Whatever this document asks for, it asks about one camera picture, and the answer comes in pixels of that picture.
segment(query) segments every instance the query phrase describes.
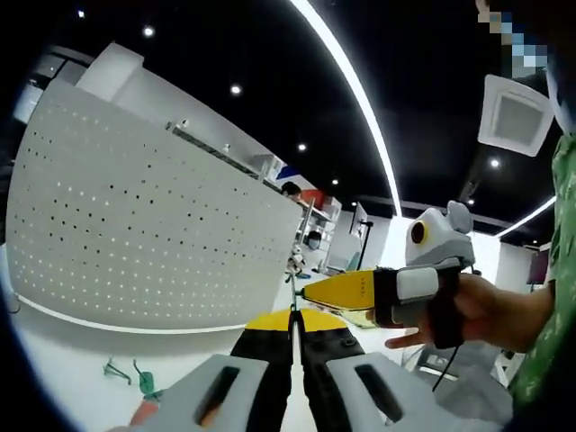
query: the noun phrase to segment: human hand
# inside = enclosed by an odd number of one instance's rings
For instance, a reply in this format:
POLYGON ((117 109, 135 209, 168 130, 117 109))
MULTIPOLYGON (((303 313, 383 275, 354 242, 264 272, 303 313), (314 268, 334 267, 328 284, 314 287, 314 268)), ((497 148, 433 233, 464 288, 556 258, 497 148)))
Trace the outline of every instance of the human hand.
MULTIPOLYGON (((502 291, 474 274, 460 274, 454 303, 463 315, 464 340, 483 340, 518 352, 529 349, 554 309, 554 298, 548 289, 529 295, 502 291)), ((411 347, 433 340, 429 316, 425 314, 416 333, 389 339, 386 346, 411 347)))

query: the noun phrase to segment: stand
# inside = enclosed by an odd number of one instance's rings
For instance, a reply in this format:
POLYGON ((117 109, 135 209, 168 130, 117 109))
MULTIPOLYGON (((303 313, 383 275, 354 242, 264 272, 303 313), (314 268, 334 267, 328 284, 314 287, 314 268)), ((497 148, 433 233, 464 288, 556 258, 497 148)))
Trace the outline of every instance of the stand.
POLYGON ((368 238, 370 237, 370 230, 374 226, 374 223, 370 222, 369 220, 360 223, 368 227, 368 231, 366 232, 366 238, 364 239, 364 244, 362 245, 362 252, 360 253, 360 259, 358 260, 358 266, 356 270, 360 270, 360 268, 362 267, 362 260, 364 259, 364 253, 366 252, 366 245, 368 244, 368 238))

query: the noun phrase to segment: pegboard wall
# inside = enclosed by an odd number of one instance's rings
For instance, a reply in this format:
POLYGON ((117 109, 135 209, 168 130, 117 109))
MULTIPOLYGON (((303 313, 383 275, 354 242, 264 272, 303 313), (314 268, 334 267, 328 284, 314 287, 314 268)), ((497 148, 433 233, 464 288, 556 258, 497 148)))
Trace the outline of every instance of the pegboard wall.
POLYGON ((13 171, 10 275, 24 299, 87 325, 241 325, 272 308, 300 216, 216 157, 55 80, 13 171))

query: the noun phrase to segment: black cable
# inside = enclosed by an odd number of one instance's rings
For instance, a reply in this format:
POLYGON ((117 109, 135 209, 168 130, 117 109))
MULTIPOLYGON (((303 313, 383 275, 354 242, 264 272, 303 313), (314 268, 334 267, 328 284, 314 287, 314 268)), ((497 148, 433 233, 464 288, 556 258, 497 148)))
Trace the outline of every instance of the black cable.
POLYGON ((436 381, 436 384, 434 384, 434 387, 432 387, 432 392, 434 392, 437 388, 437 386, 440 384, 440 382, 442 381, 442 378, 444 378, 444 375, 446 375, 446 372, 448 372, 448 369, 450 368, 450 365, 452 364, 452 362, 454 361, 456 354, 458 353, 458 348, 460 348, 462 345, 457 346, 456 348, 454 348, 454 352, 452 353, 452 355, 450 356, 450 360, 448 360, 448 364, 446 365, 446 367, 444 368, 444 371, 442 371, 442 373, 440 374, 440 376, 438 377, 438 381, 436 381))

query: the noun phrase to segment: black ceiling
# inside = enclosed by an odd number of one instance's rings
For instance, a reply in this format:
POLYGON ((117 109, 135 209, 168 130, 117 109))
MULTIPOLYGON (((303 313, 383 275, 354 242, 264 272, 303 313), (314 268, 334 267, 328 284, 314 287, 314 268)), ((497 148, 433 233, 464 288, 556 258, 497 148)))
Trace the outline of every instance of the black ceiling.
MULTIPOLYGON (((56 43, 97 56, 117 41, 143 54, 145 68, 208 104, 343 203, 359 195, 390 198, 356 99, 288 0, 116 3, 84 4, 85 19, 72 13, 56 43), (155 26, 154 38, 142 37, 145 24, 155 26), (242 85, 241 97, 230 95, 232 83, 242 85), (308 151, 297 151, 300 142, 308 151), (335 177, 338 186, 331 184, 335 177)), ((484 77, 505 76, 510 57, 500 37, 477 23, 474 1, 420 2, 418 8, 380 0, 312 3, 363 83, 402 200, 445 206, 473 196, 474 213, 513 222, 553 195, 555 123, 535 158, 476 139, 484 77), (489 168, 491 157, 500 158, 500 169, 489 168)), ((387 217, 393 211, 374 202, 365 207, 387 217)), ((547 241, 552 230, 549 211, 505 239, 547 241)))

